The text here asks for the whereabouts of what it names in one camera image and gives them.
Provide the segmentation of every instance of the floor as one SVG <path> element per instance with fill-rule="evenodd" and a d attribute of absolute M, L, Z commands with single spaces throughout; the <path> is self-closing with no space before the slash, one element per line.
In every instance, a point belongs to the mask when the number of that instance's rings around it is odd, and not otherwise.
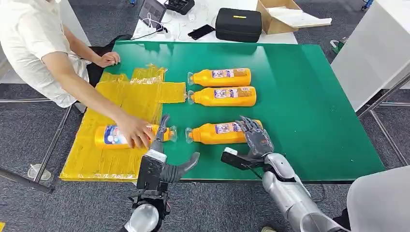
<path fill-rule="evenodd" d="M 318 17 L 332 17 L 332 26 L 301 29 L 295 33 L 301 44 L 320 44 L 329 62 L 334 58 L 329 41 L 349 36 L 363 16 L 360 0 L 297 0 L 299 6 Z M 136 10 L 122 1 L 70 0 L 92 45 L 104 45 L 118 34 L 132 33 Z M 38 97 L 27 85 L 0 85 L 0 98 Z M 394 100 L 410 101 L 401 91 Z M 408 109 L 378 109 L 377 113 L 410 161 Z M 63 110 L 53 103 L 0 105 L 0 166 L 26 175 L 30 163 L 41 161 Z M 81 115 L 72 111 L 47 169 L 54 174 L 47 185 L 53 194 L 43 194 L 0 180 L 0 221 L 4 232 L 115 232 L 131 213 L 127 197 L 135 190 L 129 183 L 63 182 L 58 175 Z M 374 120 L 367 115 L 362 124 L 386 168 L 400 163 Z M 330 217 L 346 207 L 349 185 L 307 185 L 319 208 Z M 279 232 L 292 231 L 260 184 L 177 183 L 170 186 L 171 214 L 164 232 L 258 232 L 263 226 Z"/>

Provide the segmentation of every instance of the silver robotic arm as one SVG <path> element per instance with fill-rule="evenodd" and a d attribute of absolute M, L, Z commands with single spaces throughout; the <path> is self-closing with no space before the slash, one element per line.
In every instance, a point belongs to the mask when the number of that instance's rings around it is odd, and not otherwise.
<path fill-rule="evenodd" d="M 189 161 L 179 166 L 166 163 L 162 143 L 168 119 L 169 115 L 162 116 L 156 139 L 141 158 L 137 193 L 129 197 L 134 211 L 120 232 L 159 231 L 165 216 L 170 213 L 168 184 L 179 181 L 198 163 L 199 152 L 194 152 Z"/>
<path fill-rule="evenodd" d="M 226 148 L 221 160 L 242 170 L 263 167 L 264 189 L 275 200 L 283 216 L 296 232 L 348 232 L 326 216 L 311 199 L 310 193 L 294 172 L 288 160 L 274 153 L 266 130 L 249 118 L 241 117 L 236 123 L 245 133 L 250 152 L 241 155 Z"/>

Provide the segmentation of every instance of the bottle cap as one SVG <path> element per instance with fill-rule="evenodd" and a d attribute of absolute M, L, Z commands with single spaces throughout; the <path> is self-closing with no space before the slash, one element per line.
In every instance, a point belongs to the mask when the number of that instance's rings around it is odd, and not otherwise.
<path fill-rule="evenodd" d="M 193 82 L 193 73 L 188 72 L 188 85 L 192 86 L 194 84 Z"/>
<path fill-rule="evenodd" d="M 191 128 L 186 128 L 185 129 L 185 139 L 187 140 L 187 143 L 190 144 L 192 143 L 192 129 Z"/>
<path fill-rule="evenodd" d="M 195 96 L 194 96 L 194 91 L 190 90 L 188 91 L 188 103 L 189 104 L 194 104 L 195 103 Z"/>
<path fill-rule="evenodd" d="M 178 135 L 177 135 L 177 133 L 176 133 L 176 126 L 171 126 L 170 128 L 169 128 L 169 135 L 170 135 L 170 140 L 172 141 L 172 142 L 176 142 L 176 140 L 177 140 L 177 138 L 178 138 Z"/>

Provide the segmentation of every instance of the green tabletop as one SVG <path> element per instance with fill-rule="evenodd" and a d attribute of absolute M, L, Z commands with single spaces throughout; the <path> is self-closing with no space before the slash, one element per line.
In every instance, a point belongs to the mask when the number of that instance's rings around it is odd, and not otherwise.
<path fill-rule="evenodd" d="M 185 141 L 186 127 L 232 122 L 239 115 L 262 121 L 275 152 L 286 156 L 302 181 L 353 181 L 384 170 L 318 45 L 120 41 L 114 51 L 119 53 L 121 63 L 105 71 L 125 73 L 129 78 L 134 68 L 150 63 L 168 69 L 167 82 L 186 82 L 188 72 L 203 69 L 251 69 L 251 85 L 257 91 L 253 107 L 164 104 L 162 113 L 169 113 L 169 125 L 178 129 L 177 142 L 165 143 L 168 162 L 180 164 L 194 151 L 201 152 L 186 179 L 257 179 L 249 170 L 241 171 L 220 161 L 226 146 L 247 152 L 246 144 Z M 202 88 L 187 85 L 188 90 Z"/>

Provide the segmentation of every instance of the plastic bottle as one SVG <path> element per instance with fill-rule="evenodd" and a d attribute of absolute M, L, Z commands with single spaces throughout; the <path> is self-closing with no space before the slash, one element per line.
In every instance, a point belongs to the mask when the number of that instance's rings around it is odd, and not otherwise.
<path fill-rule="evenodd" d="M 246 138 L 236 122 L 210 124 L 191 129 L 185 129 L 187 143 L 201 142 L 203 144 L 237 144 L 246 143 Z"/>
<path fill-rule="evenodd" d="M 29 168 L 29 171 L 27 172 L 27 176 L 31 179 L 36 178 L 37 173 L 40 170 L 40 167 L 41 167 L 40 163 L 37 163 L 37 164 L 34 164 L 34 165 L 30 164 L 30 168 Z M 45 180 L 49 180 L 50 177 L 51 177 L 51 173 L 49 171 L 47 171 L 47 169 L 44 169 L 43 175 L 41 176 L 40 179 L 45 181 Z"/>
<path fill-rule="evenodd" d="M 154 135 L 157 134 L 159 127 L 158 125 L 149 125 L 147 127 L 152 130 Z M 176 127 L 172 126 L 167 128 L 167 131 L 164 134 L 164 141 L 171 140 L 175 142 L 176 139 Z M 95 131 L 95 145 L 101 149 L 130 148 L 127 144 L 127 140 L 125 139 L 124 135 L 122 135 L 121 131 L 118 129 L 116 125 L 98 127 Z"/>
<path fill-rule="evenodd" d="M 190 90 L 188 103 L 205 106 L 253 106 L 256 103 L 256 90 L 252 86 L 204 88 L 198 92 Z"/>
<path fill-rule="evenodd" d="M 188 85 L 198 84 L 204 87 L 235 87 L 250 85 L 250 69 L 202 70 L 188 73 Z"/>

